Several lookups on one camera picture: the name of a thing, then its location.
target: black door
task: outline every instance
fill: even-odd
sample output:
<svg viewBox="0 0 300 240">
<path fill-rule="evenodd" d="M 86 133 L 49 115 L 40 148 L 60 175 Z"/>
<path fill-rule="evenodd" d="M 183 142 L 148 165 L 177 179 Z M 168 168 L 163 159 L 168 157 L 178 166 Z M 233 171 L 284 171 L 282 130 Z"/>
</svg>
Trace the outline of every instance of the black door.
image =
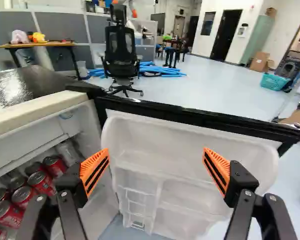
<svg viewBox="0 0 300 240">
<path fill-rule="evenodd" d="M 232 39 L 236 33 L 238 22 L 242 13 L 241 10 L 224 10 L 220 26 L 215 37 L 214 45 L 210 58 L 216 61 L 224 62 Z"/>
<path fill-rule="evenodd" d="M 187 38 L 186 46 L 187 47 L 192 47 L 194 45 L 198 21 L 199 21 L 199 16 L 191 16 L 190 17 L 190 21 L 189 21 L 189 25 L 188 25 L 188 32 L 186 33 L 186 38 Z"/>
</svg>

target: orange gripper pad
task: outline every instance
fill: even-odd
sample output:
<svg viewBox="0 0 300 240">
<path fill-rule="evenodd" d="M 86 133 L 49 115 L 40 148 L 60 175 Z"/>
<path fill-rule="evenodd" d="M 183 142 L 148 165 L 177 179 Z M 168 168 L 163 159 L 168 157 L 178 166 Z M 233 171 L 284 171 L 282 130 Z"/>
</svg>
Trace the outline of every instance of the orange gripper pad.
<svg viewBox="0 0 300 240">
<path fill-rule="evenodd" d="M 205 147 L 203 149 L 202 162 L 220 193 L 225 197 L 230 181 L 230 161 Z"/>
<path fill-rule="evenodd" d="M 87 197 L 93 192 L 94 188 L 106 168 L 109 165 L 108 148 L 98 151 L 80 164 L 80 179 L 83 183 Z"/>
</svg>

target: chair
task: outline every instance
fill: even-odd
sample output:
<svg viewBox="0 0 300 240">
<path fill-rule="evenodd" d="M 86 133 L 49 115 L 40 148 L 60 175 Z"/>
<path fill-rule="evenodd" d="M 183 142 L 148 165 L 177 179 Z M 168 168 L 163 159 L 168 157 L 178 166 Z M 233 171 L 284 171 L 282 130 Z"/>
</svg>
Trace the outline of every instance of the chair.
<svg viewBox="0 0 300 240">
<path fill-rule="evenodd" d="M 113 14 L 116 13 L 114 11 L 118 7 L 126 8 L 126 6 L 123 7 L 119 4 L 115 4 L 115 7 L 111 5 L 111 18 L 113 18 Z M 142 90 L 131 87 L 133 78 L 136 76 L 139 78 L 140 68 L 140 60 L 136 54 L 135 32 L 133 29 L 125 27 L 125 24 L 120 23 L 118 20 L 115 22 L 117 26 L 107 26 L 105 28 L 106 49 L 104 58 L 101 57 L 104 74 L 106 77 L 113 78 L 113 83 L 109 87 L 110 94 L 114 95 L 123 91 L 128 98 L 127 91 L 131 91 L 140 93 L 143 96 Z"/>
</svg>

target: blue hose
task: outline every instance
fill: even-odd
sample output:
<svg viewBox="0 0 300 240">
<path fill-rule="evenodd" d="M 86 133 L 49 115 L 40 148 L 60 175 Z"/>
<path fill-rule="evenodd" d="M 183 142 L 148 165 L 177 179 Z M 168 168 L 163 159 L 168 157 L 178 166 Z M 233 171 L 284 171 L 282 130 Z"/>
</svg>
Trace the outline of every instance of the blue hose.
<svg viewBox="0 0 300 240">
<path fill-rule="evenodd" d="M 169 67 L 162 67 L 162 66 L 156 66 L 153 61 L 143 61 L 140 62 L 140 73 L 161 73 L 161 75 L 164 78 L 170 78 L 170 77 L 183 77 L 187 74 L 180 72 L 181 69 L 179 68 L 169 68 Z M 106 77 L 105 71 L 103 68 L 96 68 L 89 70 L 89 76 L 93 77 L 100 77 L 101 79 L 104 79 Z"/>
</svg>

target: green cabinet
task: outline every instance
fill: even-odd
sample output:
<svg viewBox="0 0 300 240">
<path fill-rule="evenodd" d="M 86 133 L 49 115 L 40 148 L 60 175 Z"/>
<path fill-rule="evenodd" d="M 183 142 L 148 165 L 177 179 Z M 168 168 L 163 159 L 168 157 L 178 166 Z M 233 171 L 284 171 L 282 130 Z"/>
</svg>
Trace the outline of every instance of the green cabinet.
<svg viewBox="0 0 300 240">
<path fill-rule="evenodd" d="M 265 15 L 258 17 L 240 64 L 246 65 L 249 59 L 255 56 L 256 52 L 262 51 L 274 23 L 275 19 L 273 17 Z"/>
</svg>

